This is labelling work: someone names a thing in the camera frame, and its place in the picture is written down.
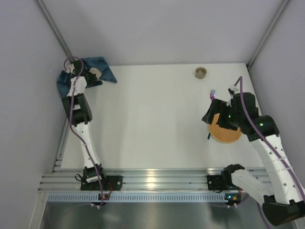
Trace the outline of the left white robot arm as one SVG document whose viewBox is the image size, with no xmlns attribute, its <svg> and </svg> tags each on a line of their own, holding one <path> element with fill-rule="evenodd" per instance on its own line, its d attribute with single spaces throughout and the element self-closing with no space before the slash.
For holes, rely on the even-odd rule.
<svg viewBox="0 0 305 229">
<path fill-rule="evenodd" d="M 86 69 L 85 61 L 81 58 L 74 58 L 68 66 L 65 65 L 65 72 L 68 74 L 69 91 L 62 98 L 62 104 L 66 112 L 69 127 L 72 133 L 78 138 L 83 156 L 83 177 L 82 183 L 101 183 L 105 178 L 102 163 L 97 156 L 92 139 L 91 121 L 92 111 L 85 97 L 84 91 L 87 84 L 94 78 Z"/>
</svg>

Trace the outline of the small beige cup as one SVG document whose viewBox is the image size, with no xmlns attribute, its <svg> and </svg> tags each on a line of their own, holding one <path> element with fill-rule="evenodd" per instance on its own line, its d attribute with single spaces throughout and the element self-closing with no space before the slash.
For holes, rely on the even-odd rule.
<svg viewBox="0 0 305 229">
<path fill-rule="evenodd" d="M 195 77 L 197 79 L 204 79 L 207 74 L 207 70 L 204 67 L 198 67 L 195 69 Z"/>
</svg>

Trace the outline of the blue bear placemat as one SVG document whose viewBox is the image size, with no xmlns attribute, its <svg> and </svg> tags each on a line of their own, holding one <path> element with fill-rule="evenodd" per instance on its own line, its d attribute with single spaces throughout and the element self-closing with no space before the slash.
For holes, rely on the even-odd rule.
<svg viewBox="0 0 305 229">
<path fill-rule="evenodd" d="M 84 72 L 88 72 L 90 69 L 98 69 L 102 72 L 101 80 L 117 83 L 117 79 L 112 73 L 109 65 L 103 57 L 91 57 L 82 59 L 84 64 Z M 62 70 L 58 79 L 57 79 L 57 88 L 62 98 L 66 97 L 71 88 L 71 74 L 67 73 L 65 70 Z"/>
</svg>

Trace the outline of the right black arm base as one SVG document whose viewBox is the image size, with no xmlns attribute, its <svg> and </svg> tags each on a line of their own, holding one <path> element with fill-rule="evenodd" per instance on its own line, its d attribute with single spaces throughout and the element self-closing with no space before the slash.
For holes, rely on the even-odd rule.
<svg viewBox="0 0 305 229">
<path fill-rule="evenodd" d="M 238 187 L 230 185 L 221 175 L 208 175 L 207 177 L 208 190 L 220 193 L 227 190 L 238 190 Z"/>
</svg>

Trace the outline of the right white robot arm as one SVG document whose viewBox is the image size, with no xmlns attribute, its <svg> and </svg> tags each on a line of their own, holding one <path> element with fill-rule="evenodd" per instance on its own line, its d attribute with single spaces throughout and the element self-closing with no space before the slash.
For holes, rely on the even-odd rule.
<svg viewBox="0 0 305 229">
<path fill-rule="evenodd" d="M 231 164 L 221 171 L 222 187 L 244 190 L 261 207 L 266 219 L 279 226 L 305 216 L 305 189 L 296 177 L 282 148 L 279 130 L 272 117 L 260 115 L 255 95 L 229 88 L 229 101 L 214 98 L 202 121 L 216 122 L 222 129 L 247 136 L 258 153 L 272 184 L 272 189 L 252 176 L 240 164 Z"/>
</svg>

